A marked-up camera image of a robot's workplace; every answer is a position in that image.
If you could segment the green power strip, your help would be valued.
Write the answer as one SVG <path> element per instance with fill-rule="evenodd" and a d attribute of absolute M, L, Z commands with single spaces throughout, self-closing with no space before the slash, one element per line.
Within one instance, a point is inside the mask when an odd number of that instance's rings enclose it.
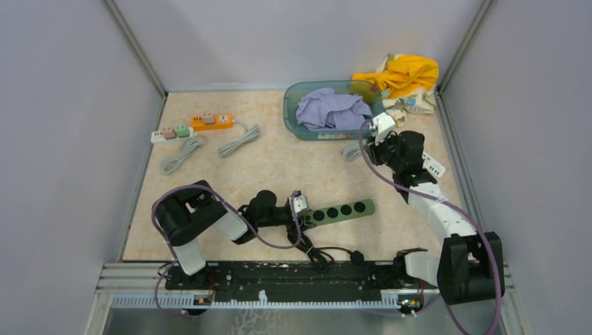
<path fill-rule="evenodd" d="M 322 209 L 310 209 L 297 215 L 306 228 L 315 228 L 343 221 L 363 218 L 375 214 L 376 206 L 372 199 L 348 202 Z"/>

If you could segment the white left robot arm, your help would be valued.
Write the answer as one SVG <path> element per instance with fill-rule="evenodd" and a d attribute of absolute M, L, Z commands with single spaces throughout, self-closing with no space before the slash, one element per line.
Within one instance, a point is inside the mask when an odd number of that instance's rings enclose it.
<path fill-rule="evenodd" d="M 259 239 L 260 228 L 284 226 L 295 240 L 287 249 L 296 247 L 304 237 L 300 216 L 310 210 L 301 191 L 293 191 L 283 206 L 278 206 L 275 193 L 263 190 L 239 209 L 234 208 L 205 180 L 174 188 L 151 207 L 151 221 L 164 238 L 174 261 L 182 270 L 182 280 L 193 289 L 204 287 L 209 280 L 207 261 L 198 237 L 210 228 L 222 232 L 235 244 Z"/>

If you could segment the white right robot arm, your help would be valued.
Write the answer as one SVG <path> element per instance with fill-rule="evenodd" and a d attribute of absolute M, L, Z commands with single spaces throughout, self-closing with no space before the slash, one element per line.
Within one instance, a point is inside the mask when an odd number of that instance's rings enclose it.
<path fill-rule="evenodd" d="M 479 234 L 466 216 L 442 194 L 433 174 L 424 166 L 424 136 L 415 131 L 390 132 L 381 141 L 362 141 L 373 166 L 392 171 L 390 181 L 406 204 L 414 208 L 441 243 L 440 255 L 423 248 L 399 251 L 393 278 L 403 288 L 418 280 L 436 286 L 449 305 L 502 297 L 503 250 L 495 232 Z"/>

